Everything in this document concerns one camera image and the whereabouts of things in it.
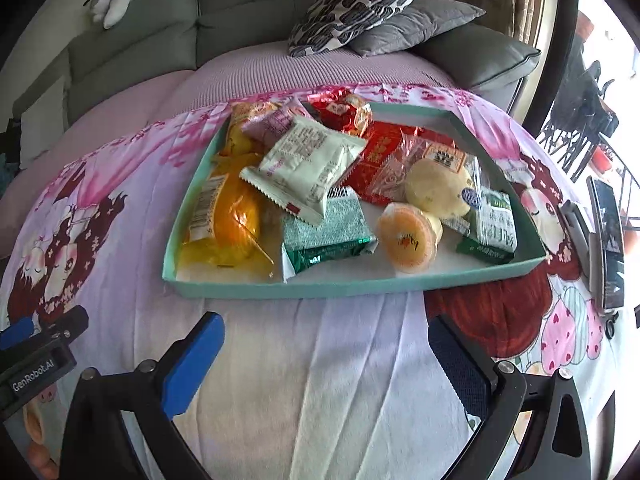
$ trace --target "shallow cardboard tray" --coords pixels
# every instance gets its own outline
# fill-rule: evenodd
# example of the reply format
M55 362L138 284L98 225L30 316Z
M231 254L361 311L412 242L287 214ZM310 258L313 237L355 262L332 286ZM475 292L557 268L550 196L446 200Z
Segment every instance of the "shallow cardboard tray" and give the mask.
M385 252L379 247L375 254L320 263L283 283L278 276L278 273L282 273L279 264L280 240L268 235L264 235L260 243L276 261L278 269L274 281L256 280L250 266L245 269L223 269L200 265L191 266L188 272L182 267L179 269L177 259L184 232L200 187L213 168L211 157L224 145L227 128L225 123L204 153L182 201L164 253L162 278L187 298L328 298L492 282L523 276L542 262L545 257L542 241L513 187L478 140L454 114L437 108L411 105L372 103L371 107L377 120L428 127L452 137L462 150L478 157L482 170L490 178L492 188L508 193L511 198L518 248L510 263L486 264L473 256L457 254L455 247L461 236L445 228L436 259L422 274L395 271ZM361 204L367 221L373 228L383 208L364 202Z

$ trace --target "screw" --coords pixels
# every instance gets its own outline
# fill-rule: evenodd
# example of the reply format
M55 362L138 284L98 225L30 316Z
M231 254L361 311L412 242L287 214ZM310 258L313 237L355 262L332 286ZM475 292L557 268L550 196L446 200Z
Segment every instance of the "screw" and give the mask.
M513 374L515 369L515 366L513 366L508 361L500 361L498 363L498 370L500 370L503 374Z
M562 377L563 379L571 379L574 375L571 373L571 370L569 370L569 368L565 368L565 367L560 367L560 371L558 372L560 374L560 377Z
M90 381L95 377L97 371L98 370L96 370L95 368L85 368L84 370L82 370L80 377L83 381Z
M138 370L143 374L148 374L156 369L156 362L153 359L145 359L138 365Z

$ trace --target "teal box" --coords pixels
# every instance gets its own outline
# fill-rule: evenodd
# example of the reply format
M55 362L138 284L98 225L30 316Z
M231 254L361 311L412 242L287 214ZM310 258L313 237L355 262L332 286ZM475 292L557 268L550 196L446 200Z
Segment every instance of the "teal box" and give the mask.
M374 117L391 123L424 126L452 137L456 145L478 157L493 189L507 193L511 199L513 218L518 237L518 247L513 260L501 265L485 263L468 254L455 251L460 235L445 228L438 245L438 254L431 267L422 274L396 272L386 259L382 248L375 254L366 254L345 260L322 262L291 278L280 280L280 254L278 240L262 240L269 245L269 252L276 261L274 279L270 282L252 280L242 269L208 267L207 271L194 272L185 279L177 268L177 256L184 232L190 221L191 211L203 181L209 176L214 162L212 156L222 149L225 142L225 123L213 137L182 200L164 252L162 278L171 283L178 293L187 298L235 298L266 300L272 298L331 298L357 296L359 294L384 294L408 290L431 290L473 283L494 282L531 272L545 258L545 248L538 232L520 203L520 199L480 142L451 112L437 108L411 105L371 103ZM362 202L363 213L372 229L383 208Z

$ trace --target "red packet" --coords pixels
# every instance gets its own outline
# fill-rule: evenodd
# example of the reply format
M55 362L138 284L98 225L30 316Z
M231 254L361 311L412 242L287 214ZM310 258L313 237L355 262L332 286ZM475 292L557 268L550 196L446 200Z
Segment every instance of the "red packet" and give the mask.
M363 137L372 121L369 103L347 88L309 95L307 99L318 110L321 123L332 130Z
M373 182L389 155L400 144L402 135L419 136L447 146L455 146L451 138L427 128L375 121L364 135L364 138L369 141L367 147L340 185L353 187L365 202L383 206L389 204L391 202L390 199L382 195L368 193L367 188Z

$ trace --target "yellow plastic wrapper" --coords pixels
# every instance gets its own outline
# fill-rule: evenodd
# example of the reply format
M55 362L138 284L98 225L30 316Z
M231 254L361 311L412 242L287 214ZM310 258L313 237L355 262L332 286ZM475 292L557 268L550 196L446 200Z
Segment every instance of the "yellow plastic wrapper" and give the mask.
M237 103L231 108L229 128L226 131L226 143L219 155L245 155L246 153L261 153L263 147L260 142L247 137L242 127L250 121L255 121L264 115L278 109L278 105L271 102L258 101L256 103Z
M258 244L264 198L239 177L242 168L260 164L262 156L246 153L219 160L196 200L182 259L235 267L258 251L271 272L273 260Z

